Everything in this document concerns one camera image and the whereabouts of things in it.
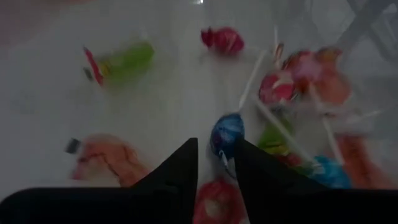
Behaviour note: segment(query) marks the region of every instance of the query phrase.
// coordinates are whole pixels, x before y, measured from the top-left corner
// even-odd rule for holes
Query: lollipop
[[[349,97],[351,89],[336,68],[341,50],[327,47],[318,52],[299,51],[291,55],[282,69],[289,71],[297,88],[308,93],[310,84],[314,86],[322,102],[342,105]]]
[[[239,189],[223,179],[203,185],[197,195],[194,224],[239,224],[246,217]]]
[[[278,31],[276,26],[274,27],[274,34],[274,66],[276,70],[267,74],[262,80],[259,89],[259,98],[267,105],[279,107],[292,101],[296,94],[292,74],[288,70],[280,69],[280,57],[282,55],[284,45],[278,43]]]
[[[235,55],[244,47],[242,37],[230,27],[220,28],[216,31],[209,27],[201,31],[202,42],[210,49],[214,48],[223,55]]]
[[[257,74],[260,64],[265,57],[266,52],[262,51],[254,66],[252,74],[249,77],[243,94],[239,100],[238,109],[235,112],[222,116],[214,125],[211,131],[210,146],[213,153],[224,165],[227,173],[235,178],[234,153],[233,148],[237,139],[244,138],[244,124],[239,114],[244,106],[249,94],[253,80]]]
[[[315,91],[314,86],[312,84],[310,84],[309,88],[310,88],[309,89],[310,90],[310,96],[312,98],[312,101],[315,104],[315,109],[317,111],[320,111],[321,110],[321,108],[320,108],[321,107],[320,98],[319,98],[319,96],[318,96],[317,92]],[[340,149],[339,149],[337,141],[335,139],[334,132],[331,130],[329,121],[323,115],[321,117],[321,120],[322,120],[322,125],[325,128],[326,135],[328,136],[328,141],[329,141],[329,145],[331,147],[331,150],[333,151],[333,153],[335,155],[335,158],[338,161],[338,163],[340,165],[343,165],[344,164],[344,158],[341,155]]]
[[[316,161],[311,158],[310,155],[306,152],[306,150],[301,147],[301,145],[292,137],[289,130],[279,121],[279,119],[272,114],[271,110],[266,106],[264,103],[260,101],[257,96],[252,97],[254,102],[256,103],[257,107],[263,113],[263,115],[279,130],[281,135],[285,137],[288,143],[295,149],[295,151],[302,156],[306,161],[312,161],[316,163]]]
[[[313,166],[310,178],[334,189],[351,188],[351,181],[339,164],[324,156],[315,156],[315,159],[318,164]]]

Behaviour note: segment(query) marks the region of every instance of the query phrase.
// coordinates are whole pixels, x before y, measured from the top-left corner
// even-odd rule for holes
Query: lollipop stick
[[[266,51],[265,50],[261,51],[260,56],[258,57],[256,63],[254,64],[253,71],[250,74],[249,80],[246,83],[246,86],[244,87],[243,94],[242,94],[242,96],[241,96],[241,98],[239,100],[238,112],[241,111],[241,109],[243,108],[243,106],[244,106],[244,104],[246,102],[246,99],[248,98],[248,94],[249,94],[249,91],[250,91],[251,86],[253,84],[253,81],[254,81],[256,75],[258,74],[261,62],[264,60],[265,56],[266,56]]]
[[[278,26],[274,25],[274,65],[276,69],[280,69],[280,58],[282,56],[282,52],[284,49],[284,45],[279,43],[278,39]]]
[[[315,90],[315,87],[312,84],[310,84],[310,89],[309,90],[310,90],[311,99],[315,103],[315,107],[317,109],[317,112],[319,112],[321,110],[321,103],[320,103],[320,99],[319,99],[318,93],[317,93],[317,91]],[[333,153],[335,155],[335,158],[336,158],[337,162],[340,165],[343,165],[344,164],[344,158],[341,155],[341,152],[340,152],[340,149],[339,149],[338,144],[336,142],[335,136],[333,134],[333,131],[331,130],[329,121],[325,118],[324,115],[322,115],[322,124],[323,124],[323,127],[326,130],[326,134],[328,136],[329,145],[330,145],[331,150],[333,151]]]
[[[300,146],[299,143],[292,137],[289,131],[285,128],[285,126],[275,117],[274,114],[270,111],[270,109],[261,102],[261,100],[257,96],[253,96],[253,100],[255,101],[257,107],[264,114],[264,116],[280,131],[280,133],[286,138],[286,140],[290,143],[291,146],[307,161],[312,161],[317,164],[317,162],[310,156],[308,153]]]

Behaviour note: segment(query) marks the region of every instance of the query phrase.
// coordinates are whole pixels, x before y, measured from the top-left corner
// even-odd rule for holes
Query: candy wrapper
[[[222,116],[210,136],[211,150],[232,178],[236,178],[234,145],[239,138],[244,138],[244,125],[241,115],[237,113]]]
[[[299,51],[291,55],[282,69],[289,71],[295,86],[303,95],[314,85],[323,103],[341,106],[349,98],[351,88],[337,70],[336,61],[341,51],[324,48],[318,52]]]
[[[110,78],[121,78],[124,75],[135,75],[139,70],[149,66],[154,49],[148,42],[139,42],[112,54],[94,56],[87,48],[85,55],[99,85]]]
[[[223,55],[235,55],[239,53],[244,42],[242,37],[230,27],[213,30],[208,28],[201,31],[201,41],[209,48],[215,49]]]
[[[361,136],[339,135],[339,147],[346,161],[345,170],[358,189],[395,189],[385,173],[369,158]]]
[[[280,118],[280,122],[290,133],[293,133],[293,127],[287,119]],[[296,153],[290,151],[288,142],[276,126],[272,124],[266,126],[257,146],[297,172],[304,175],[311,173],[309,164],[306,164]]]
[[[259,98],[271,108],[287,106],[297,97],[291,74],[287,71],[272,72],[266,75],[261,82]]]
[[[83,141],[72,179],[90,180],[95,174],[105,174],[105,170],[117,178],[121,187],[131,187],[149,173],[128,143],[105,134],[91,136]]]
[[[247,217],[239,189],[223,179],[203,185],[198,193],[194,224],[239,224]]]

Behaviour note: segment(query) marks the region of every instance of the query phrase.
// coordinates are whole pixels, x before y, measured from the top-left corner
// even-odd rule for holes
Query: red lollipop
[[[237,187],[216,179],[199,189],[193,224],[240,224],[245,218],[243,199]]]
[[[225,55],[237,54],[244,47],[242,37],[230,27],[202,30],[201,40],[208,48],[213,47],[217,52]]]

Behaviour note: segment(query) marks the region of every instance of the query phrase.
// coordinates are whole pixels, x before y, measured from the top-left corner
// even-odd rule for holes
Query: red candy wrapper
[[[225,180],[216,179],[198,191],[193,224],[240,224],[246,217],[239,189]]]
[[[312,83],[322,102],[342,105],[349,97],[351,88],[336,67],[341,50],[326,47],[318,52],[303,50],[290,56],[282,69],[289,71],[296,88],[308,93]]]
[[[284,104],[294,97],[294,83],[290,73],[276,71],[266,75],[261,82],[259,90],[260,100],[269,104]]]
[[[218,53],[234,55],[244,47],[242,37],[234,29],[224,27],[218,30],[201,31],[201,41],[210,49],[214,48]]]

